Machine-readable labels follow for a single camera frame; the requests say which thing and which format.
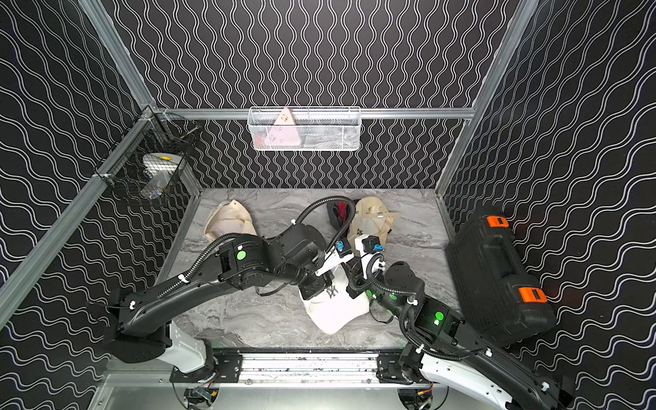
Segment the white baseball cap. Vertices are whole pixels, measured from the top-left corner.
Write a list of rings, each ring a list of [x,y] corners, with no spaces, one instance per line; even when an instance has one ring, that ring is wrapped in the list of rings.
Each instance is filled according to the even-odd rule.
[[[308,301],[302,300],[306,313],[325,334],[333,335],[346,324],[369,312],[369,299],[360,293],[353,298],[348,292],[349,280],[339,266],[332,273],[332,285]]]

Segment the beige cap with black lettering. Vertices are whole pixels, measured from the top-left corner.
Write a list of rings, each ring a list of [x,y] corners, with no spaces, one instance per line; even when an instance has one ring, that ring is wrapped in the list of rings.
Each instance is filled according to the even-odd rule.
[[[386,245],[398,213],[391,212],[376,196],[367,196],[356,203],[355,217],[348,230],[348,241],[355,246],[355,239],[361,235],[373,235]]]

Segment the cream baseball cap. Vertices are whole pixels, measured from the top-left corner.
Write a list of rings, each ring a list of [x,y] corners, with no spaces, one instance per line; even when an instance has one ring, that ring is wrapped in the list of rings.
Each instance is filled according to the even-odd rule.
[[[209,242],[227,233],[256,235],[249,211],[236,200],[220,203],[208,217],[203,231]]]

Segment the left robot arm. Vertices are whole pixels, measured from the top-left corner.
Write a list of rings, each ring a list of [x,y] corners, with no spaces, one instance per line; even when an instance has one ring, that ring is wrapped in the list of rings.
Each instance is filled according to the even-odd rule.
[[[229,233],[211,243],[175,278],[138,292],[116,290],[114,319],[102,347],[125,363],[161,360],[182,373],[209,372],[215,365],[210,343],[193,338],[174,318],[218,297],[271,283],[296,285],[306,299],[331,283],[328,259],[345,250],[326,242],[314,227],[296,224],[273,238]]]

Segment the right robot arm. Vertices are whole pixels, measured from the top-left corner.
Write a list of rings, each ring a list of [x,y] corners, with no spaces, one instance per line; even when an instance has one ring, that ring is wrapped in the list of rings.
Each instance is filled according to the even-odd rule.
[[[573,382],[547,376],[481,336],[458,312],[425,295],[425,283],[406,262],[381,254],[344,263],[348,288],[391,313],[407,345],[396,377],[406,384],[445,384],[498,409],[566,409]]]

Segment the red and black cap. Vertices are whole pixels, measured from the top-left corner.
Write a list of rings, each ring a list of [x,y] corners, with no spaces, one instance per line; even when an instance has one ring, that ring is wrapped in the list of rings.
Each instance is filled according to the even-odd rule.
[[[330,225],[339,230],[350,227],[350,216],[355,213],[355,205],[350,206],[343,201],[330,201],[326,205]]]

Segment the black plastic tool case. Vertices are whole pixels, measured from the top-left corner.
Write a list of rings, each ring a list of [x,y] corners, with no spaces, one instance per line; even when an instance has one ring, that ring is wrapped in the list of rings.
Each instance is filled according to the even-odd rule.
[[[481,208],[446,248],[461,311],[500,346],[550,331],[555,311],[537,277],[526,272],[514,232],[498,208]]]

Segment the pink triangular card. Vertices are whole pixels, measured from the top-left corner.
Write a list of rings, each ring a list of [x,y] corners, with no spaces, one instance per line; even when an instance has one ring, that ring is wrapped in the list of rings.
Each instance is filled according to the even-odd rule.
[[[288,149],[302,144],[297,123],[290,108],[283,108],[273,125],[268,129],[264,146],[273,149]]]

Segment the white item in black basket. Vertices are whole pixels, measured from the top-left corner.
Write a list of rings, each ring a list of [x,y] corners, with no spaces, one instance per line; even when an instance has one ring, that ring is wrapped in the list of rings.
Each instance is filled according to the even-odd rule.
[[[139,195],[143,199],[154,200],[161,197],[183,163],[181,155],[168,153],[148,153],[142,157],[148,181]]]

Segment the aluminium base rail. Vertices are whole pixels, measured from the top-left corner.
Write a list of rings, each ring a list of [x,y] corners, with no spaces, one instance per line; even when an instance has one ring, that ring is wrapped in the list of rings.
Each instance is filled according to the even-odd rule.
[[[405,386],[416,382],[401,370],[401,350],[217,350],[207,376],[171,372],[174,384],[235,387]]]

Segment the aluminium corner frame post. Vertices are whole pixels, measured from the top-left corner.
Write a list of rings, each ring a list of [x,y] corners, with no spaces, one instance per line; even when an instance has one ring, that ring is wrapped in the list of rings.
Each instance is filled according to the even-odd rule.
[[[80,0],[79,4],[114,61],[118,73],[126,83],[135,102],[141,109],[155,107],[155,98],[145,84],[143,76],[138,71],[128,48],[125,46],[103,3],[98,0]]]

